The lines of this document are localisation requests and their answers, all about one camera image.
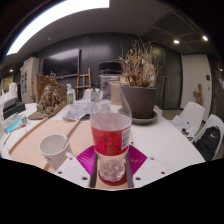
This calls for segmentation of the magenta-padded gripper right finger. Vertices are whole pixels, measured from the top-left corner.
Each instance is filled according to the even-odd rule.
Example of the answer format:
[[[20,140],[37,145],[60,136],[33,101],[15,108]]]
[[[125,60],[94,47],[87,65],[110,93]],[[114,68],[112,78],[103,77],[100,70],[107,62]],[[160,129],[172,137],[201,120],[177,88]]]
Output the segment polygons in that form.
[[[140,188],[167,175],[167,171],[154,157],[147,157],[133,146],[126,155],[127,183],[129,188]]]

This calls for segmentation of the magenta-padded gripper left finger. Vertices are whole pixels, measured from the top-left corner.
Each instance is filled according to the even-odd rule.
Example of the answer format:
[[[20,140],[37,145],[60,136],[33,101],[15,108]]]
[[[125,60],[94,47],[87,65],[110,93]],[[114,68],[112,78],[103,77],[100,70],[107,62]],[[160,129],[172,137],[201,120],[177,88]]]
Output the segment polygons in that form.
[[[94,188],[97,180],[97,155],[90,146],[78,156],[66,153],[66,160],[55,174],[84,188]]]

